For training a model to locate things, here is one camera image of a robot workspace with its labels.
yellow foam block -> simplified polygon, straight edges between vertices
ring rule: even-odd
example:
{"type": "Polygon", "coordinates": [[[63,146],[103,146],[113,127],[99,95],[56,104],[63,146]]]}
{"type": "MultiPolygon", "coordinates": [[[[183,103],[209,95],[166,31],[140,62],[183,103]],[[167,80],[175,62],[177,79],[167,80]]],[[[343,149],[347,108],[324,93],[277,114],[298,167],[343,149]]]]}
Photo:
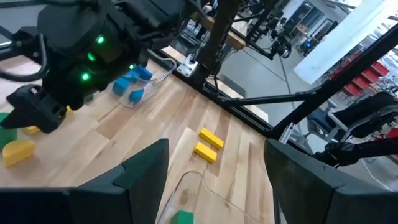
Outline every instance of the yellow foam block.
{"type": "Polygon", "coordinates": [[[33,155],[34,151],[35,144],[32,141],[15,140],[4,146],[2,161],[6,167],[9,167],[33,155]]]}
{"type": "Polygon", "coordinates": [[[206,159],[208,162],[216,161],[217,153],[211,150],[209,147],[205,146],[201,142],[198,142],[193,151],[194,153],[198,154],[200,157],[206,159]]]}
{"type": "Polygon", "coordinates": [[[199,136],[217,149],[221,149],[224,146],[224,141],[215,136],[211,131],[207,130],[206,128],[201,129],[199,136]]]}
{"type": "Polygon", "coordinates": [[[67,114],[66,114],[66,117],[69,117],[69,116],[72,115],[72,114],[73,114],[73,110],[70,109],[69,106],[67,106],[67,114]]]}
{"type": "Polygon", "coordinates": [[[22,129],[26,134],[36,134],[40,129],[36,126],[30,126],[22,129]]]}

